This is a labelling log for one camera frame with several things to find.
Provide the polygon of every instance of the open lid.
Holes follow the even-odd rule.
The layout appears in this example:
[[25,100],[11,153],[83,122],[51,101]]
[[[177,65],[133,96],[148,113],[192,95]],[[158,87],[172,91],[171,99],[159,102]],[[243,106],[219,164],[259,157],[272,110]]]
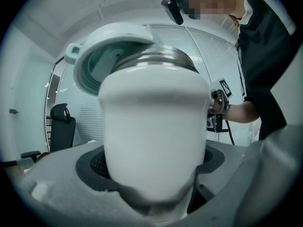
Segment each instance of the open lid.
[[144,44],[162,44],[150,26],[119,22],[105,25],[91,33],[86,42],[69,44],[65,61],[74,64],[74,80],[84,92],[97,96],[103,80],[117,59]]

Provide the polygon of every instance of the black headset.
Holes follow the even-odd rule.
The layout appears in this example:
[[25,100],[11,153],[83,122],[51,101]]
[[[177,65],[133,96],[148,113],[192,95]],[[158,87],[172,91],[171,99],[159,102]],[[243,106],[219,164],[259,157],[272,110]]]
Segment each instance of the black headset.
[[188,1],[186,2],[186,0],[163,0],[161,2],[161,5],[164,7],[170,19],[177,25],[181,25],[184,22],[180,12],[181,9],[192,19],[200,18],[200,15],[195,14],[194,9],[190,9],[188,7]]

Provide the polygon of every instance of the office chair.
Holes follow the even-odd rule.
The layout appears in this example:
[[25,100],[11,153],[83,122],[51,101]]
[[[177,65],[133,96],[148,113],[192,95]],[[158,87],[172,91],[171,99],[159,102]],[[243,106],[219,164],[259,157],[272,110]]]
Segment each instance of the office chair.
[[30,151],[22,153],[22,159],[30,157],[32,158],[33,162],[36,162],[38,159],[48,155],[51,152],[72,147],[76,129],[76,120],[70,116],[70,112],[66,108],[66,105],[67,104],[58,104],[55,105],[51,110],[52,135],[50,152],[41,154],[40,151]]

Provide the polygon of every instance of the cable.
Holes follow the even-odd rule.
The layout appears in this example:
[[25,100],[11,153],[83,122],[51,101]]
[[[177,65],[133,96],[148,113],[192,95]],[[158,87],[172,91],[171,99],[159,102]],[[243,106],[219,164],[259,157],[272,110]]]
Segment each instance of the cable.
[[233,138],[232,138],[232,132],[231,132],[231,128],[229,127],[229,123],[227,120],[225,120],[226,124],[227,124],[227,128],[228,128],[228,132],[229,132],[229,137],[231,138],[232,144],[234,145],[235,142],[233,142]]

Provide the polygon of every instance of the metal rim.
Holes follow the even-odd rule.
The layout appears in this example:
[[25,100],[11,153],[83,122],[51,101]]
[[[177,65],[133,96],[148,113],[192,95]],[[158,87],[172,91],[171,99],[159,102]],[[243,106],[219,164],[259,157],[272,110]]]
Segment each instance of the metal rim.
[[112,68],[111,74],[125,68],[137,66],[142,62],[150,65],[171,63],[174,66],[199,73],[193,61],[183,51],[168,45],[148,44],[124,53]]

